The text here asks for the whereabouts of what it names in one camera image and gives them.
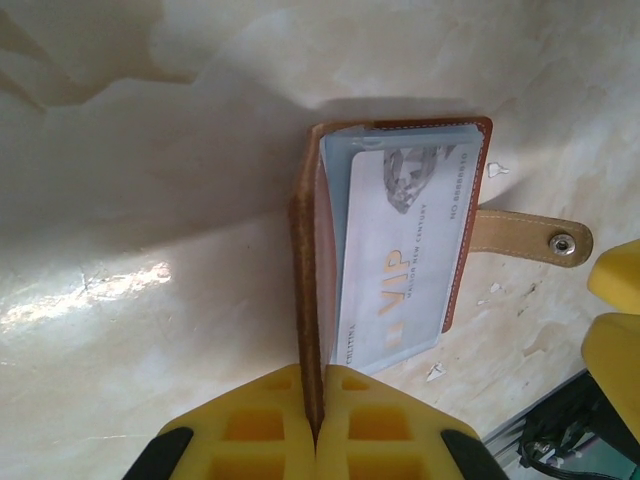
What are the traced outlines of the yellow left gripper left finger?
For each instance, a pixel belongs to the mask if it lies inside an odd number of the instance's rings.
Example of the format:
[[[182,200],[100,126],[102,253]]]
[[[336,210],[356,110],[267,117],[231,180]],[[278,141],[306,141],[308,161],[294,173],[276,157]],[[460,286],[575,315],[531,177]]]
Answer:
[[[315,444],[292,364],[168,422],[126,479],[314,479]]]

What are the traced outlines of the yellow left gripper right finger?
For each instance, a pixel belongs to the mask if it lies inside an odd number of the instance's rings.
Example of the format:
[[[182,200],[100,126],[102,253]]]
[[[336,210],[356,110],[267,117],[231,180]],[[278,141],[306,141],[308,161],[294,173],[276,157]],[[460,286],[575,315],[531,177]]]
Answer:
[[[346,366],[326,371],[318,479],[504,479],[468,424]]]

